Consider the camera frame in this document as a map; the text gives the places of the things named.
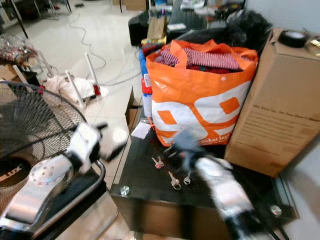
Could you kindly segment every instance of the cardboard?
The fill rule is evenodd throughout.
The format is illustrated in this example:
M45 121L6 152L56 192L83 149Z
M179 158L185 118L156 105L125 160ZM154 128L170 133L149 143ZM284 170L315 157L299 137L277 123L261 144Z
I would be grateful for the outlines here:
M165 33L166 18L150 17L147 38L148 39L162 39Z
M124 0L125 8L129 11L145 11L146 0Z
M18 74L10 64L0 66L0 77L6 81L22 82L18 77Z
M224 158L277 177L320 130L320 58L279 43L264 47Z

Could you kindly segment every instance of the white cloth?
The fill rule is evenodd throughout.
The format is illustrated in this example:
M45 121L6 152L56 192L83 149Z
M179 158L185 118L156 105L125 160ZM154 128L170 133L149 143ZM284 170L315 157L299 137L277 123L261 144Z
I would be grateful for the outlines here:
M95 95L95 89L90 80L75 77L73 81L82 99ZM77 94L65 75L55 75L52 78L48 78L43 85L48 91L68 96L75 103L78 101Z

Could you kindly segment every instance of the orange shopping bag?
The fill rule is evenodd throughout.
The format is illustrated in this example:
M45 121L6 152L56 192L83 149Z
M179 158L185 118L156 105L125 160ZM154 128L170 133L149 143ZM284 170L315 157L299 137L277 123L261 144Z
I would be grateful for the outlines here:
M205 44L173 40L162 50L168 47L178 59L174 67L156 62L159 51L146 57L153 92L152 118L159 140L169 146L179 130L192 127L202 145L226 145L255 74L257 52L213 40ZM183 48L232 54L242 71L217 74L187 69Z

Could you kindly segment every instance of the small key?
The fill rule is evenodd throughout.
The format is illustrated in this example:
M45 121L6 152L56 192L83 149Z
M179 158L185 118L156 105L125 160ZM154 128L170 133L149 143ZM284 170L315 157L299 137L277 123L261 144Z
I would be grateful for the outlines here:
M162 168L162 167L163 167L163 165L159 164L159 162L158 162L157 160L155 160L155 158L154 158L154 157L152 158L152 160L154 161L154 163L155 163L155 167L156 167L157 169L160 169L160 168Z
M175 190L180 190L181 189L181 185L179 182L179 179L176 179L172 173L170 171L168 171L170 178L171 178L171 185Z
M183 179L183 183L184 183L185 185L190 185L190 183L191 183L190 174L191 174L191 171L189 171L189 172L188 172L188 176L186 176L186 177Z
M163 167L164 166L164 162L161 161L161 157L158 156L158 159L159 159L158 164L160 165L160 167Z

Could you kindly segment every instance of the white paper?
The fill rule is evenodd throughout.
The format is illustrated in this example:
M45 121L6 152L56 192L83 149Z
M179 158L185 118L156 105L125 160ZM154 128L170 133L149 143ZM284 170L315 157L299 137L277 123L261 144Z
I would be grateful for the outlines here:
M150 130L150 124L139 122L139 124L135 127L133 132L131 133L131 136L136 137L138 139L145 139L149 130Z
M182 0L180 9L200 9L204 4L204 0Z
M143 78L144 78L144 84L145 86L148 88L148 87L151 87L151 81L150 81L150 77L149 77L149 74L146 73L143 75Z
M182 29L186 29L186 25L184 25L183 23L177 23L177 24L169 24L168 25L168 29L169 30L182 30Z
M144 115L146 117L152 118L152 111L151 111L152 94L148 94L146 96L143 94L142 101L143 101Z

